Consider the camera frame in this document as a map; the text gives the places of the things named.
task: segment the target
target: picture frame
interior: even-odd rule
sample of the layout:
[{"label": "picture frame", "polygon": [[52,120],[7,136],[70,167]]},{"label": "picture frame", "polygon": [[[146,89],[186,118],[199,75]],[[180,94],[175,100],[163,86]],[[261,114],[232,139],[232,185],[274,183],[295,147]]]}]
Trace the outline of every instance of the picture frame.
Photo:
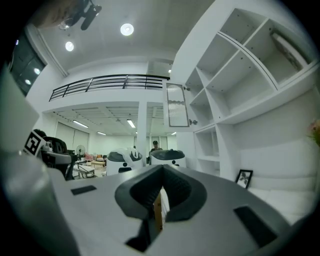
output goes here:
[{"label": "picture frame", "polygon": [[241,169],[236,177],[235,183],[239,186],[243,187],[244,189],[248,189],[251,177],[253,175],[253,170],[243,170]]}]

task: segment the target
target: white ceiling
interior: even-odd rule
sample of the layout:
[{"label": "white ceiling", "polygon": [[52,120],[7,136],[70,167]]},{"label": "white ceiling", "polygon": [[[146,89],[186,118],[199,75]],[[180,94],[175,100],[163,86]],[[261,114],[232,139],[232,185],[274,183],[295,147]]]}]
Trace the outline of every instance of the white ceiling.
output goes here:
[{"label": "white ceiling", "polygon": [[[113,136],[136,136],[138,130],[138,106],[98,106],[91,108],[55,111],[61,120],[76,120],[87,125],[91,131]],[[136,128],[132,128],[127,119],[131,119]],[[148,106],[146,121],[147,136],[171,135],[165,132],[164,111],[162,106]]]},{"label": "white ceiling", "polygon": [[[94,0],[102,10],[82,31],[83,18],[66,31],[42,28],[50,50],[65,70],[106,58],[144,56],[173,60],[181,44],[214,0]],[[120,33],[134,26],[130,36]],[[74,50],[65,49],[66,42]]]}]

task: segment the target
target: black railing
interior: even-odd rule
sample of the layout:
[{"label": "black railing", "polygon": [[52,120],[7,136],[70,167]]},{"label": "black railing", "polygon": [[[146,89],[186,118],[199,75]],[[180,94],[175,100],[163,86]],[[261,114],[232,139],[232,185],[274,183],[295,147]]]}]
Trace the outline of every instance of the black railing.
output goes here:
[{"label": "black railing", "polygon": [[49,101],[56,98],[63,98],[69,94],[79,92],[86,93],[89,90],[94,91],[117,87],[121,87],[122,89],[161,89],[163,80],[170,80],[170,77],[150,74],[111,74],[96,76],[54,89]]}]

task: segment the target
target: person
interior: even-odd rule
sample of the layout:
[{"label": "person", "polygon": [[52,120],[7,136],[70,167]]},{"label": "person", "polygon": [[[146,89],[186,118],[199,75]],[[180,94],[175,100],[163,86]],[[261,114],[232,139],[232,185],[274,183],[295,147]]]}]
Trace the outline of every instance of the person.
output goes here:
[{"label": "person", "polygon": [[150,150],[149,155],[155,150],[162,150],[162,148],[159,147],[158,141],[155,140],[152,142],[152,144],[153,144],[153,149]]},{"label": "person", "polygon": [[36,134],[38,134],[41,138],[46,137],[46,133],[43,130],[34,129],[33,130]]}]

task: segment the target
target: white robot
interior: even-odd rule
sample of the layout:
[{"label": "white robot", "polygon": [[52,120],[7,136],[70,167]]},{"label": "white robot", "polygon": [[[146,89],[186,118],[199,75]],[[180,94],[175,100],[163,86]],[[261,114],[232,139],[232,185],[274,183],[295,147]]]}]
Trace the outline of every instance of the white robot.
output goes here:
[{"label": "white robot", "polygon": [[133,169],[140,169],[143,167],[142,155],[136,152],[137,157],[135,157],[132,153],[130,154],[130,158],[133,161],[134,167],[130,167],[128,163],[125,161],[124,157],[117,152],[110,152],[106,158],[106,175],[115,175],[124,173],[127,171],[131,171]]},{"label": "white robot", "polygon": [[150,154],[149,165],[186,166],[186,156],[181,150],[155,150]]}]

